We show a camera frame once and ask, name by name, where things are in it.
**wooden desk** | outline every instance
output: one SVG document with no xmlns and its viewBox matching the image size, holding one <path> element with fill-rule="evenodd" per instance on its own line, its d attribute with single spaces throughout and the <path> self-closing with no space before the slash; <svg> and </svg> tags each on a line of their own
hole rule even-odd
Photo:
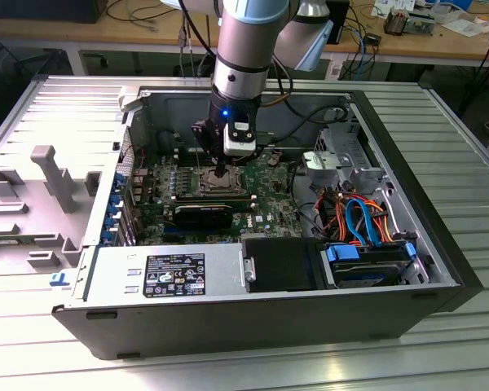
<svg viewBox="0 0 489 391">
<path fill-rule="evenodd" d="M 156 4 L 156 0 L 131 0 L 133 9 Z M 489 45 L 488 35 L 464 37 L 439 25 L 433 36 L 404 35 L 394 37 L 383 32 L 384 20 L 371 17 L 373 0 L 353 0 L 359 20 L 369 32 L 382 36 L 377 62 L 400 62 L 414 64 L 443 64 L 478 66 Z M 145 17 L 166 11 L 166 6 L 141 11 Z M 489 12 L 489 5 L 474 3 L 471 12 Z M 127 17 L 123 4 L 112 9 L 114 15 Z M 196 26 L 206 37 L 205 17 L 192 14 Z M 69 22 L 39 22 L 33 20 L 0 20 L 0 39 L 8 46 L 58 48 L 66 50 L 76 75 L 86 74 L 81 51 L 132 51 L 132 52 L 178 52 L 178 29 L 181 13 L 172 12 L 156 20 L 156 31 L 142 28 L 129 22 L 113 20 L 103 15 L 97 24 L 74 24 Z M 218 22 L 210 18 L 212 46 L 217 47 Z M 203 53 L 194 39 L 195 51 Z M 352 57 L 358 47 L 348 32 L 342 34 L 338 45 L 329 45 L 323 53 L 330 59 L 328 75 L 334 67 Z"/>
</svg>

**blue cable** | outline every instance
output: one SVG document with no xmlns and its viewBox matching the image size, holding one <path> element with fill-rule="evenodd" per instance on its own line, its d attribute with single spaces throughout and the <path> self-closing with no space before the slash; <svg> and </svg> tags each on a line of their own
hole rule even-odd
<svg viewBox="0 0 489 391">
<path fill-rule="evenodd" d="M 366 245 L 366 239 L 355 229 L 355 225 L 353 224 L 353 221 L 351 220 L 351 212 L 353 212 L 353 207 L 355 204 L 359 204 L 360 208 L 362 209 L 362 213 L 364 214 L 364 220 L 366 222 L 366 231 L 368 231 L 368 238 L 369 241 L 372 242 L 375 246 L 381 246 L 382 242 L 378 238 L 377 231 L 373 229 L 372 225 L 372 218 L 369 215 L 369 209 L 368 206 L 362 201 L 362 200 L 350 200 L 348 202 L 348 205 L 346 206 L 346 225 L 348 226 L 348 230 L 353 234 L 355 238 L 359 240 L 359 242 L 365 246 Z"/>
<path fill-rule="evenodd" d="M 360 71 L 362 71 L 362 67 L 364 66 L 364 55 L 366 54 L 366 46 L 364 45 L 364 40 L 362 39 L 362 36 L 359 33 L 359 30 L 351 29 L 352 33 L 355 33 L 357 37 L 359 38 L 360 42 L 360 50 L 362 51 L 362 56 L 360 57 L 360 64 L 359 67 L 357 68 L 357 73 L 355 74 L 355 77 L 353 80 L 357 80 L 357 77 L 360 75 Z"/>
</svg>

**electronic device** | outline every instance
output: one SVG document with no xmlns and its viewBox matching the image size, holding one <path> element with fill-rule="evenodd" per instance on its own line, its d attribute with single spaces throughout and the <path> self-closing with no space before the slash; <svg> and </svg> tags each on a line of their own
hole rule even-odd
<svg viewBox="0 0 489 391">
<path fill-rule="evenodd" d="M 327 104 L 314 119 L 335 122 L 305 122 L 221 177 L 189 129 L 208 81 L 125 92 L 100 175 L 64 169 L 81 151 L 56 138 L 33 140 L 29 165 L 0 156 L 0 270 L 75 267 L 52 314 L 108 359 L 395 338 L 477 294 L 364 94 L 294 91 L 294 107 Z M 298 121 L 260 112 L 258 143 Z"/>
<path fill-rule="evenodd" d="M 96 23 L 108 0 L 0 0 L 0 19 Z"/>
<path fill-rule="evenodd" d="M 380 35 L 376 35 L 373 33 L 366 33 L 363 39 L 364 43 L 371 46 L 379 46 L 382 41 L 382 37 Z"/>
<path fill-rule="evenodd" d="M 384 33 L 389 35 L 402 35 L 408 17 L 409 15 L 407 11 L 395 10 L 394 7 L 391 7 L 387 18 L 384 21 Z"/>
<path fill-rule="evenodd" d="M 430 35 L 433 32 L 435 25 L 436 22 L 434 17 L 418 12 L 409 12 L 404 32 Z"/>
<path fill-rule="evenodd" d="M 209 113 L 192 126 L 203 151 L 217 162 L 215 173 L 220 177 L 225 165 L 234 161 L 243 164 L 257 157 L 258 112 L 288 97 L 285 94 L 272 101 L 262 99 L 272 59 L 280 70 L 315 69 L 332 36 L 335 17 L 325 0 L 165 0 L 164 3 L 186 12 L 187 17 L 193 11 L 221 18 Z M 341 9 L 337 18 L 346 14 L 347 3 L 335 7 Z M 333 36 L 339 34 L 337 29 Z M 209 48 L 207 51 L 216 57 Z M 236 131 L 236 124 L 248 128 L 246 138 L 240 138 L 242 132 Z"/>
<path fill-rule="evenodd" d="M 336 45 L 341 40 L 346 16 L 350 9 L 350 0 L 327 1 L 326 5 L 329 9 L 329 18 L 333 22 L 332 32 L 328 37 L 328 44 Z"/>
</svg>

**warning label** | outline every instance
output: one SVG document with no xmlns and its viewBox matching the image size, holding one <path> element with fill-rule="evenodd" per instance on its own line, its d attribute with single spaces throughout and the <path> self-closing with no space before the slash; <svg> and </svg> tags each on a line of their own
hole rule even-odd
<svg viewBox="0 0 489 391">
<path fill-rule="evenodd" d="M 205 255 L 151 255 L 147 257 L 145 297 L 204 295 Z"/>
</svg>

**floor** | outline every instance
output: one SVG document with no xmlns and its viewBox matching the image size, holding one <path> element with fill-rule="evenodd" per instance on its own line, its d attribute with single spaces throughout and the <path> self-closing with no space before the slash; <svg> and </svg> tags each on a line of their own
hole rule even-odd
<svg viewBox="0 0 489 391">
<path fill-rule="evenodd" d="M 11 52 L 18 59 L 24 59 L 33 55 L 43 54 L 40 50 L 11 48 Z M 91 75 L 104 76 L 132 76 L 137 74 L 134 68 L 134 61 L 131 53 L 123 52 L 104 52 L 108 61 L 108 67 L 104 68 L 97 58 L 86 59 Z M 139 55 L 141 62 L 140 76 L 180 76 L 181 71 L 178 66 L 178 56 L 174 54 L 153 54 L 142 53 Z M 194 69 L 197 70 L 197 63 L 201 56 L 195 55 L 196 62 Z M 5 51 L 0 52 L 0 124 L 11 110 L 16 100 L 20 97 L 24 88 L 28 85 L 31 76 L 29 73 L 37 72 L 45 74 L 71 74 L 68 65 L 64 62 L 65 58 L 56 63 L 51 61 L 42 66 L 43 62 L 26 65 L 22 68 L 21 74 L 15 71 L 15 61 L 11 55 Z M 192 75 L 190 56 L 183 57 L 185 66 L 183 71 L 187 77 Z M 327 64 L 322 61 L 319 67 L 312 73 L 294 72 L 294 78 L 324 78 Z M 369 73 L 371 80 L 380 81 L 386 78 L 388 64 L 376 64 L 372 72 Z M 412 64 L 393 64 L 389 81 L 415 81 L 417 70 L 420 65 Z M 456 108 L 460 102 L 466 86 L 472 81 L 474 70 L 462 67 L 435 66 L 430 70 L 424 71 L 420 82 L 425 86 L 434 88 L 440 96 L 452 107 Z M 367 80 L 366 72 L 360 80 Z M 489 82 L 486 88 L 480 93 L 478 99 L 474 101 L 463 118 L 464 123 L 475 133 L 480 141 L 487 145 L 489 134 L 484 130 L 484 124 L 489 121 Z"/>
</svg>

